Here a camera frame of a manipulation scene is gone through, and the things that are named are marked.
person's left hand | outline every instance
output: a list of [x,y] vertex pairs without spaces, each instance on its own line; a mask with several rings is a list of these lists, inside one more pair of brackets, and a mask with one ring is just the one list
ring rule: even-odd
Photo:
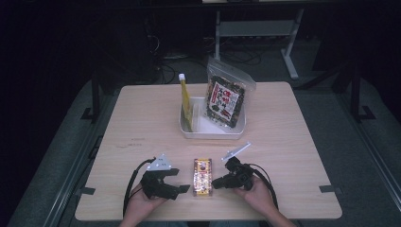
[[143,219],[150,215],[153,210],[163,204],[167,199],[151,198],[149,199],[142,190],[142,185],[136,185],[131,191],[131,198],[127,205],[127,210],[120,227],[136,226]]

person's right hand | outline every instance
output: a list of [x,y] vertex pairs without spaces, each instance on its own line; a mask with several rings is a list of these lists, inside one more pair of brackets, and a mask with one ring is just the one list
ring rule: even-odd
[[263,181],[253,176],[253,187],[247,191],[242,188],[234,188],[234,192],[242,197],[255,211],[263,215],[273,226],[295,226],[283,216],[274,206],[270,191]]

seaweed snack package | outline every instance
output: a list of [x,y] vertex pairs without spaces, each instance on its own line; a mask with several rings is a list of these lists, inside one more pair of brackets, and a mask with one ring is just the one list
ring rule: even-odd
[[207,75],[204,114],[224,131],[230,132],[246,103],[250,102],[256,82],[247,73],[213,58],[209,58]]

white box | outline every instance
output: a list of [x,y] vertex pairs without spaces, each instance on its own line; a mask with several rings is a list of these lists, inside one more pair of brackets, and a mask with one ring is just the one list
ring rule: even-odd
[[226,132],[221,129],[217,124],[213,123],[203,114],[204,112],[204,97],[190,97],[190,105],[193,107],[192,116],[192,129],[190,132],[185,124],[183,108],[180,110],[179,123],[181,126],[181,131],[185,138],[188,139],[239,139],[244,132],[246,126],[246,115],[245,109],[242,105],[241,113],[239,114],[239,119],[236,123],[235,128],[230,129],[230,132]]

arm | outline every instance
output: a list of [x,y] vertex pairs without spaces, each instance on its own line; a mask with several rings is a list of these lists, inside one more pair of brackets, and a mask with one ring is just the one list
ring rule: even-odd
[[145,219],[159,205],[167,199],[149,199],[142,190],[142,185],[136,185],[131,191],[131,198],[127,206],[126,214],[120,223],[120,227],[134,227]]
[[242,197],[255,211],[262,214],[274,227],[295,226],[274,206],[270,191],[261,179],[253,176],[253,187],[246,191],[234,188],[234,192]]

